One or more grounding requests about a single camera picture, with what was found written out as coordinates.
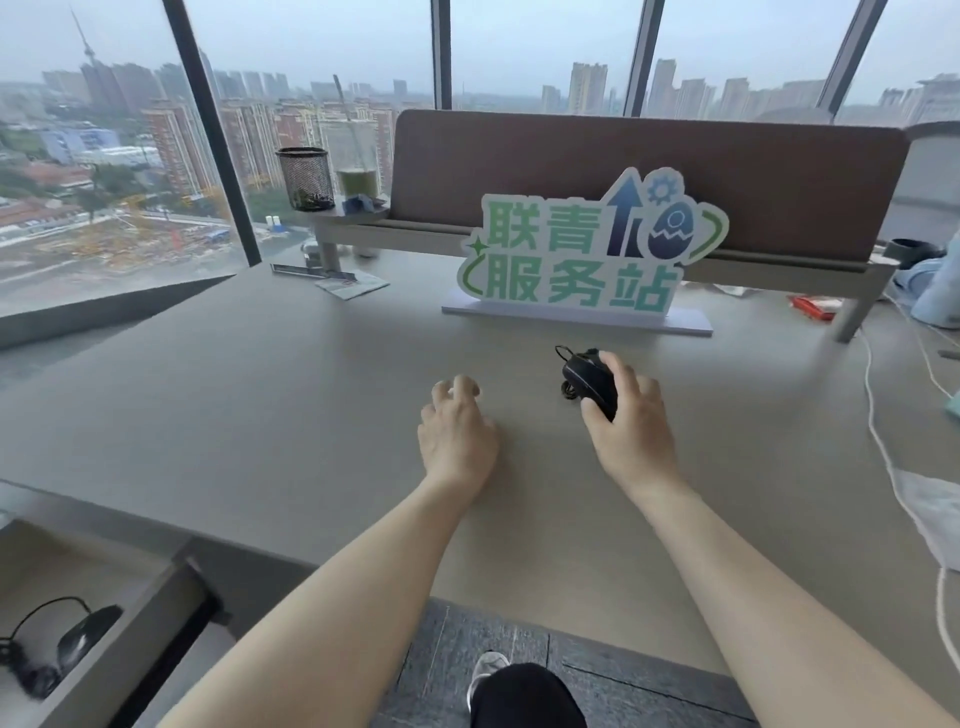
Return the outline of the person's left hand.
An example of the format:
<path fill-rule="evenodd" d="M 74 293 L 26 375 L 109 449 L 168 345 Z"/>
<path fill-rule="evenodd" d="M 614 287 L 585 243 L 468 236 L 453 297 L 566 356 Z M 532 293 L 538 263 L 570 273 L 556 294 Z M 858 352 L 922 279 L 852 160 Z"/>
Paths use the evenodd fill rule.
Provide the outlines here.
<path fill-rule="evenodd" d="M 477 406 L 448 405 L 421 409 L 417 441 L 430 487 L 473 502 L 485 487 L 499 452 L 498 431 Z"/>

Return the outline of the black wired computer mouse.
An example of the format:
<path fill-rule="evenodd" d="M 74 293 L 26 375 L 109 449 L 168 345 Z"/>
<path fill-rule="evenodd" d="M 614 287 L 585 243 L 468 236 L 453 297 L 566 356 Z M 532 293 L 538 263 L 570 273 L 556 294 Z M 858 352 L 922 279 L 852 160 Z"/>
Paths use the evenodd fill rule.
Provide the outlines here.
<path fill-rule="evenodd" d="M 560 393 L 568 401 L 590 400 L 609 422 L 618 411 L 618 390 L 614 374 L 602 361 L 597 347 L 576 352 L 569 346 L 554 346 L 563 360 Z"/>

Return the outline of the person's right forearm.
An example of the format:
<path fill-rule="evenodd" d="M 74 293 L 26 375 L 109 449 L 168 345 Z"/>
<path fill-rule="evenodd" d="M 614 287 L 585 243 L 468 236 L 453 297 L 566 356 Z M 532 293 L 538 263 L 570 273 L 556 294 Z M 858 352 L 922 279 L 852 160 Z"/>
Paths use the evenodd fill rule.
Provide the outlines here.
<path fill-rule="evenodd" d="M 676 479 L 626 480 L 762 728 L 960 728 Z"/>

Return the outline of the person's left forearm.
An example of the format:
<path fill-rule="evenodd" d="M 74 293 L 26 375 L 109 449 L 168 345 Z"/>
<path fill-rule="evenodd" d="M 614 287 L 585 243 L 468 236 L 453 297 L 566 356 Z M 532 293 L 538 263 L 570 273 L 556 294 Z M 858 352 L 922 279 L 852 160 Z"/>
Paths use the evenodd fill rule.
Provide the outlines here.
<path fill-rule="evenodd" d="M 249 630 L 158 728 L 363 728 L 484 479 L 428 475 Z"/>

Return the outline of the white paper leaflet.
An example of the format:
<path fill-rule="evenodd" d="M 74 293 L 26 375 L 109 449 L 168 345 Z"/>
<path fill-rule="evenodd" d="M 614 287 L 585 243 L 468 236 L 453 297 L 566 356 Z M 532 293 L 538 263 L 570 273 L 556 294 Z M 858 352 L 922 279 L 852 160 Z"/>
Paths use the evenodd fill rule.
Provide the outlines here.
<path fill-rule="evenodd" d="M 315 285 L 341 301 L 349 301 L 390 285 L 389 281 L 363 271 L 347 271 L 319 277 Z"/>

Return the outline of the green and white standing sign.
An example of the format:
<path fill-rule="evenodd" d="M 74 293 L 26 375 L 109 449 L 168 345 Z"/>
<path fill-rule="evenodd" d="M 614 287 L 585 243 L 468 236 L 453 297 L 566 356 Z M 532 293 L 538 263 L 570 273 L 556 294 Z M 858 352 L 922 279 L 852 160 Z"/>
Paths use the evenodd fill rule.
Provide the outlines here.
<path fill-rule="evenodd" d="M 628 167 L 598 200 L 490 193 L 481 208 L 443 313 L 713 335 L 674 299 L 730 220 L 691 197 L 680 171 Z"/>

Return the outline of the dark flat ruler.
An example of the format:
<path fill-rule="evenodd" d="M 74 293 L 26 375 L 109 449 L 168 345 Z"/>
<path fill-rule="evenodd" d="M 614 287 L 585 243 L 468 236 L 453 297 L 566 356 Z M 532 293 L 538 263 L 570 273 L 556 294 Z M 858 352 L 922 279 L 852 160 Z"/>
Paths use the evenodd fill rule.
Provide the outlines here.
<path fill-rule="evenodd" d="M 345 282 L 347 285 L 358 283 L 354 273 L 335 271 L 317 266 L 304 266 L 283 263 L 270 263 L 270 271 L 274 274 L 310 278 L 318 281 Z"/>

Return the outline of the clear cup with green drink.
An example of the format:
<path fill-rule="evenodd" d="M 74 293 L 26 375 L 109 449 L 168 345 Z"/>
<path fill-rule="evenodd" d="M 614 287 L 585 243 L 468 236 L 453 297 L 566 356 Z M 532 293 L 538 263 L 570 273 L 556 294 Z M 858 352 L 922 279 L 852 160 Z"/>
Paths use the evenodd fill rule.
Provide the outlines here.
<path fill-rule="evenodd" d="M 337 75 L 318 85 L 316 96 L 320 144 L 329 153 L 339 193 L 388 197 L 394 172 L 394 108 L 346 91 Z"/>

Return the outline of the red snack packet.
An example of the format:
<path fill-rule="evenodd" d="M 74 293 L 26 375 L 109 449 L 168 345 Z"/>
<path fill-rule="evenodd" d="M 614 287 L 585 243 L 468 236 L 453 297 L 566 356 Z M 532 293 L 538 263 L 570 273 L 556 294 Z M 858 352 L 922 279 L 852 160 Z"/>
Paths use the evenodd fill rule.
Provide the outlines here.
<path fill-rule="evenodd" d="M 808 296 L 789 296 L 789 304 L 792 309 L 798 310 L 802 315 L 810 320 L 830 323 L 838 314 L 843 306 L 843 300 L 839 297 L 808 297 Z"/>

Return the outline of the black mesh pen holder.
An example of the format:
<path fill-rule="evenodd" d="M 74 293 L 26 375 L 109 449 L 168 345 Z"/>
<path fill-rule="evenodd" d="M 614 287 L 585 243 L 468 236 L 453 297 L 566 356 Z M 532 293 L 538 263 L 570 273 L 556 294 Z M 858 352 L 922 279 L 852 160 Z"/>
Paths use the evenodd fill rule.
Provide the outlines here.
<path fill-rule="evenodd" d="M 291 208 L 298 213 L 335 209 L 330 154 L 320 147 L 284 147 L 275 152 Z"/>

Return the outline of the brown desk divider panel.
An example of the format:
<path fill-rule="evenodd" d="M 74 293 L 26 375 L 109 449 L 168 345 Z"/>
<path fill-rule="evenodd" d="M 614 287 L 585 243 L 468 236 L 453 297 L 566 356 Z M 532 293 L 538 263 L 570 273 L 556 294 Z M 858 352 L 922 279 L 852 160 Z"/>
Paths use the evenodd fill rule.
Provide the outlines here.
<path fill-rule="evenodd" d="M 727 214 L 722 249 L 844 262 L 868 260 L 910 147 L 893 127 L 430 109 L 395 131 L 395 221 L 478 227 L 486 193 L 598 200 L 671 167 Z"/>

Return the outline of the person's black trouser leg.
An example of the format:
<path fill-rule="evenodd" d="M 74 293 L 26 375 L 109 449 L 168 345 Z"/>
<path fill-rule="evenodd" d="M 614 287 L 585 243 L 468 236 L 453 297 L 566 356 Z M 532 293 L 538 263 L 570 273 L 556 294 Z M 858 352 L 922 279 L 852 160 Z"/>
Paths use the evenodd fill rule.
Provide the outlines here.
<path fill-rule="evenodd" d="M 566 683 L 522 662 L 482 677 L 469 698 L 470 728 L 589 728 Z"/>

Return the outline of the light blue face mask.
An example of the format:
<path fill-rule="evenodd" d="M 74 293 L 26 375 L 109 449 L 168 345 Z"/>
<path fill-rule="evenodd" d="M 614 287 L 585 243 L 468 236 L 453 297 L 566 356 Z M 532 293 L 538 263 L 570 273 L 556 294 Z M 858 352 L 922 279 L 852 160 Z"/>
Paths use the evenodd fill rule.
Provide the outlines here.
<path fill-rule="evenodd" d="M 960 574 L 960 484 L 896 469 L 895 492 L 937 563 Z"/>

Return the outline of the light blue kettle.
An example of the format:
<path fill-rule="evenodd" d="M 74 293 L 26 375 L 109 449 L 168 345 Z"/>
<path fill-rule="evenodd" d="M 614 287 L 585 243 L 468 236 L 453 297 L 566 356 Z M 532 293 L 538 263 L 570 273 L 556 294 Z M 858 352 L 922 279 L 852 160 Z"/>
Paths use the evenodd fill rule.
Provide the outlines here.
<path fill-rule="evenodd" d="M 940 257 L 928 258 L 894 274 L 899 302 L 917 322 L 960 331 L 960 227 Z"/>

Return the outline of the open grey desk drawer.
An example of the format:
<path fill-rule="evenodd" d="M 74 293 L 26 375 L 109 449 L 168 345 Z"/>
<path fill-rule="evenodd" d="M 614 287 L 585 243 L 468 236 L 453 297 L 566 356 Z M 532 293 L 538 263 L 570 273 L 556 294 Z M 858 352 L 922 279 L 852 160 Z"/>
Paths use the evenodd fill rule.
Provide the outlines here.
<path fill-rule="evenodd" d="M 127 728 L 220 604 L 190 562 L 192 536 L 0 479 L 0 642 L 31 667 L 60 667 L 84 618 L 119 616 L 43 699 L 0 665 L 0 728 Z"/>

